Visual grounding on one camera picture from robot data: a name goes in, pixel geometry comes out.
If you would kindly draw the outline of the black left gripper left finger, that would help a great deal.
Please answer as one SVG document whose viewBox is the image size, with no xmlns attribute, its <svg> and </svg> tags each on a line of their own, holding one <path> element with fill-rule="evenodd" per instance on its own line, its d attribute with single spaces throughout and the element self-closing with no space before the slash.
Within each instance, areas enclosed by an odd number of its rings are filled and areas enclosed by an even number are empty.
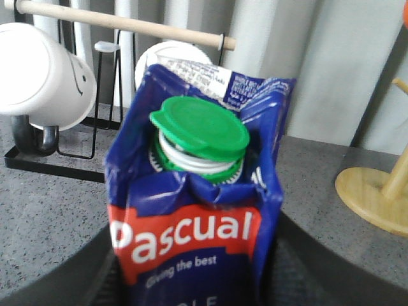
<svg viewBox="0 0 408 306">
<path fill-rule="evenodd" d="M 50 273 L 1 300 L 1 305 L 125 305 L 109 227 Z"/>
</svg>

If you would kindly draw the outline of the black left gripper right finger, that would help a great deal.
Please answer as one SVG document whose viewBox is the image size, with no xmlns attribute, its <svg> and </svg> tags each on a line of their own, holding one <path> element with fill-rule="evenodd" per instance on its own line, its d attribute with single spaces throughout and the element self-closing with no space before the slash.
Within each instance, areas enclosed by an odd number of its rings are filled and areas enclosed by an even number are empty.
<svg viewBox="0 0 408 306">
<path fill-rule="evenodd" d="M 263 298 L 266 305 L 407 305 L 407 290 L 336 255 L 281 213 Z"/>
</svg>

